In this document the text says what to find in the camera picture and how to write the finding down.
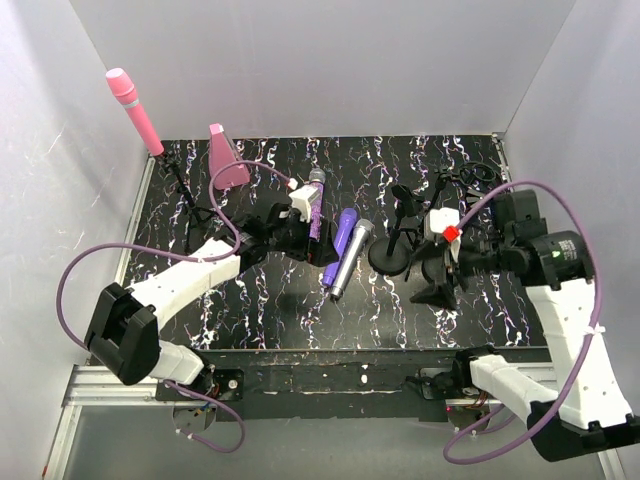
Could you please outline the glitter purple microphone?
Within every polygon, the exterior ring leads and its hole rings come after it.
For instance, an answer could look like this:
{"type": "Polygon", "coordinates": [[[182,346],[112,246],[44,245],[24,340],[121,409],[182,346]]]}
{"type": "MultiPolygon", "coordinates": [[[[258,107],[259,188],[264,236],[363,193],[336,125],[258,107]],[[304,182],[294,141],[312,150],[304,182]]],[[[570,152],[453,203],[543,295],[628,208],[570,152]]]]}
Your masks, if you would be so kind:
{"type": "Polygon", "coordinates": [[[307,186],[315,189],[315,195],[310,201],[311,214],[309,231],[309,237],[315,241],[320,240],[325,181],[326,173],[320,168],[314,168],[310,171],[309,178],[306,183],[307,186]]]}

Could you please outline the black tripod mic stand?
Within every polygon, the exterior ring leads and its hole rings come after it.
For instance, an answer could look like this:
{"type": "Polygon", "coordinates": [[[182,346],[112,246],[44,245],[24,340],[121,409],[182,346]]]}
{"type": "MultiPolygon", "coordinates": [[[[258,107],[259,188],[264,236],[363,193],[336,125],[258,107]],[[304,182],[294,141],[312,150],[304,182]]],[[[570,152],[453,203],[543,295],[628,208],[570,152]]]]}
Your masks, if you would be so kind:
{"type": "Polygon", "coordinates": [[[204,244],[204,235],[209,229],[210,221],[215,216],[215,211],[196,204],[191,190],[182,176],[178,157],[173,151],[165,150],[155,156],[155,159],[164,172],[173,175],[177,181],[177,192],[184,202],[182,211],[187,216],[184,251],[186,255],[191,255],[204,244]]]}

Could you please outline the pink microphone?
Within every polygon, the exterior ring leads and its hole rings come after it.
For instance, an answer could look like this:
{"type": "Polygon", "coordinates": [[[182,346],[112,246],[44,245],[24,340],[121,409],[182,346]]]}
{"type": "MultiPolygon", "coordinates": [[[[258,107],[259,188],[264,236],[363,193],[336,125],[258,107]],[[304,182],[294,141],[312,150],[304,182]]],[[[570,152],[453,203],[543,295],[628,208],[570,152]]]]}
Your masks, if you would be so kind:
{"type": "Polygon", "coordinates": [[[107,85],[114,98],[122,105],[149,153],[156,157],[164,153],[164,147],[156,130],[140,103],[136,87],[122,68],[106,72],[107,85]]]}

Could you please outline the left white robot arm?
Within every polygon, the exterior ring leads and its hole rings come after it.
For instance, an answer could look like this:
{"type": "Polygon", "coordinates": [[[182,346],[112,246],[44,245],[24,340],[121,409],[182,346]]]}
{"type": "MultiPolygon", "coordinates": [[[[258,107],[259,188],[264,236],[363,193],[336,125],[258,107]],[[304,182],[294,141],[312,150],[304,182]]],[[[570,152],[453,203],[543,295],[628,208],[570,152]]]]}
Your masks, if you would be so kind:
{"type": "Polygon", "coordinates": [[[190,347],[161,340],[166,323],[271,252],[314,267],[326,267],[338,259],[334,222],[305,221],[299,209],[286,204],[275,204],[266,219],[242,215],[236,228],[237,238],[225,228],[187,260],[153,278],[128,288],[112,283],[101,291],[84,345],[122,384],[135,385],[152,377],[199,393],[211,391],[213,365],[190,347]]]}

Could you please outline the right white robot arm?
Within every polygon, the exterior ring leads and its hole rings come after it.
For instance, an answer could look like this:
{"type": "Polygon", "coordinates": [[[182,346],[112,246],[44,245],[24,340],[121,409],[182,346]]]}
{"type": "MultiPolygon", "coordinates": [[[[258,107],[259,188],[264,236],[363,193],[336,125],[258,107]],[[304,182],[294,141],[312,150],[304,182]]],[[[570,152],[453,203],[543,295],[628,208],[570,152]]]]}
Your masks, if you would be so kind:
{"type": "Polygon", "coordinates": [[[557,386],[541,385],[492,346],[458,352],[450,371],[424,384],[435,393],[475,389],[500,401],[549,462],[638,443],[639,418],[618,386],[595,318],[602,296],[584,238],[549,232],[532,190],[502,193],[489,204],[495,236],[488,241],[463,240],[455,209],[426,213],[415,257],[427,285],[411,300],[453,310],[455,290],[467,288],[469,278],[513,274],[540,320],[557,386]]]}

